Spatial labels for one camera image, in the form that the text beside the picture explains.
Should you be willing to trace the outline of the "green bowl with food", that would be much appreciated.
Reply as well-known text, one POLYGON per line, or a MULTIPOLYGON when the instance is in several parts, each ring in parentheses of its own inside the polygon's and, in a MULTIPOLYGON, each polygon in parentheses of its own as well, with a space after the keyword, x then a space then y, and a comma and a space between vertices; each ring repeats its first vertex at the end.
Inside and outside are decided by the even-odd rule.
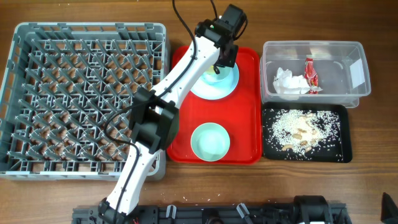
POLYGON ((227 155, 231 140, 227 130, 217 123, 203 123, 192 133, 190 146, 202 161, 216 162, 227 155))

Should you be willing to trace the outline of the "white napkin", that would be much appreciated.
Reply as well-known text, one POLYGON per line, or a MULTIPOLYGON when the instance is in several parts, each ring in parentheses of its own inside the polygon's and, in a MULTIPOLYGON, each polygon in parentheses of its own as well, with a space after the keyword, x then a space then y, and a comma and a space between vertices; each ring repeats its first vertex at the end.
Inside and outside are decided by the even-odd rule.
POLYGON ((303 75, 293 76, 289 69, 279 67, 274 77, 273 86, 278 94, 306 94, 310 85, 303 75))

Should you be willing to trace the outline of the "red snack wrapper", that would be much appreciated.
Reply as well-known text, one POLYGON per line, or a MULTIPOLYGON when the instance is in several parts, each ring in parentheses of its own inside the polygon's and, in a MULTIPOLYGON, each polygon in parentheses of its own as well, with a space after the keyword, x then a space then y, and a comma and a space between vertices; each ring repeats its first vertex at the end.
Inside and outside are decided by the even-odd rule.
POLYGON ((319 91, 322 91, 318 85, 318 74, 314 69, 312 58, 306 58, 305 60, 304 78, 310 87, 310 90, 308 91, 309 94, 314 95, 318 94, 319 91))

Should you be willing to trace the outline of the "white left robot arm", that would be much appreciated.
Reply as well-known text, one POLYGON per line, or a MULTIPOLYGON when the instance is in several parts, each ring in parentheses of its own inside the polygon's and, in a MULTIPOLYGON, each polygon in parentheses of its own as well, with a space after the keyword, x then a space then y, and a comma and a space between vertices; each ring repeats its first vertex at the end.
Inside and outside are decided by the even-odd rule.
POLYGON ((247 20, 234 21, 225 16, 199 22, 188 33, 191 44, 172 71, 151 90, 136 91, 133 104, 113 113, 110 122, 130 114, 130 147, 127 161, 113 191, 98 207, 106 223, 124 223, 137 207, 143 183, 156 157, 166 150, 179 129, 179 110, 188 92, 211 66, 232 67, 238 46, 234 44, 245 31, 247 20))

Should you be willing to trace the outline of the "light blue plate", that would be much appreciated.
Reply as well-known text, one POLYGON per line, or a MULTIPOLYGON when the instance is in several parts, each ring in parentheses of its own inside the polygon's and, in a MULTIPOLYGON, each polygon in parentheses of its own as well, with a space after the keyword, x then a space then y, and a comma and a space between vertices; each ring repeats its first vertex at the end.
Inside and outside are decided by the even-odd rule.
POLYGON ((230 73, 231 80, 220 84, 208 85, 201 81, 200 77, 190 91, 194 95, 205 100, 219 100, 231 94, 237 87, 239 81, 239 69, 237 64, 234 64, 232 72, 230 73))

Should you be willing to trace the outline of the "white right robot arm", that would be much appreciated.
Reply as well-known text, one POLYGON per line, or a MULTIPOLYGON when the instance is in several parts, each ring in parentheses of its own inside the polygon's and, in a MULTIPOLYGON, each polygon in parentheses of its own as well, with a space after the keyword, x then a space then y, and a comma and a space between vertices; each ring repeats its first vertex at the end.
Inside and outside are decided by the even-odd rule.
POLYGON ((381 222, 383 224, 398 224, 397 205, 386 192, 382 195, 381 222))

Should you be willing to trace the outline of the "yellow plastic cup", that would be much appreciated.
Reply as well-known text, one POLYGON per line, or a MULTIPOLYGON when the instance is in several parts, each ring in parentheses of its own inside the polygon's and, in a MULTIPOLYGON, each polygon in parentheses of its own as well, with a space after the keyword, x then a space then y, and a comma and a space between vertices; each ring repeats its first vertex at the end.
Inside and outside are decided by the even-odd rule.
POLYGON ((205 71, 205 73, 208 73, 208 74, 216 74, 216 71, 215 71, 215 69, 214 69, 214 66, 212 65, 211 67, 209 67, 209 68, 205 71))

